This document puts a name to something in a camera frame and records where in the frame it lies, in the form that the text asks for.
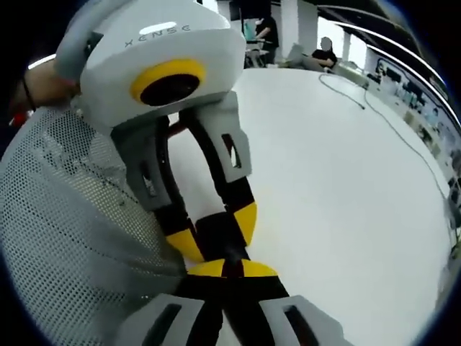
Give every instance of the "person's hand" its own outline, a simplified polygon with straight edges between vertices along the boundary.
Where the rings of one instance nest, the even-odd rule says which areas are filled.
[[[23,83],[20,82],[10,104],[10,112],[28,111],[34,106],[39,108],[58,105],[80,92],[77,84],[66,81],[56,74],[54,61],[48,61],[27,70],[24,80],[32,102],[27,97]]]

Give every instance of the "white floor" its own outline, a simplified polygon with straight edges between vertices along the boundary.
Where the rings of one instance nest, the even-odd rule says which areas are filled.
[[[363,89],[327,82],[363,103]],[[442,195],[427,165],[380,116],[320,84],[317,73],[245,70],[236,91],[259,205],[251,258],[339,320],[354,345],[409,345],[434,310],[449,251]],[[421,140],[368,98],[424,155],[446,193]],[[171,139],[170,150],[191,217],[221,210],[191,135]]]

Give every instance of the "window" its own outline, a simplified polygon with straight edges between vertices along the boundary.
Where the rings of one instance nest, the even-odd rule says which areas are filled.
[[[317,49],[321,49],[320,42],[322,37],[329,37],[333,43],[333,52],[338,58],[343,57],[344,30],[330,22],[329,20],[319,17],[317,28]]]
[[[365,61],[367,60],[367,44],[355,35],[351,35],[349,58],[347,60],[355,62],[355,64],[362,70],[365,69]]]

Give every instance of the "person sitting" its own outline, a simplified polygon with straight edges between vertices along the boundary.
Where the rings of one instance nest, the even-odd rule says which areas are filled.
[[[293,45],[288,55],[287,62],[281,67],[298,68],[304,70],[324,72],[325,69],[332,69],[338,62],[333,52],[333,44],[328,37],[321,40],[321,48],[314,50],[311,56],[306,56],[299,45]]]

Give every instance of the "person standing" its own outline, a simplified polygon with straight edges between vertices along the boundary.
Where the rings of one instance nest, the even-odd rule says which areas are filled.
[[[268,53],[264,56],[266,63],[274,63],[275,54],[279,47],[279,32],[273,17],[265,17],[256,21],[256,39],[264,40],[263,50]]]

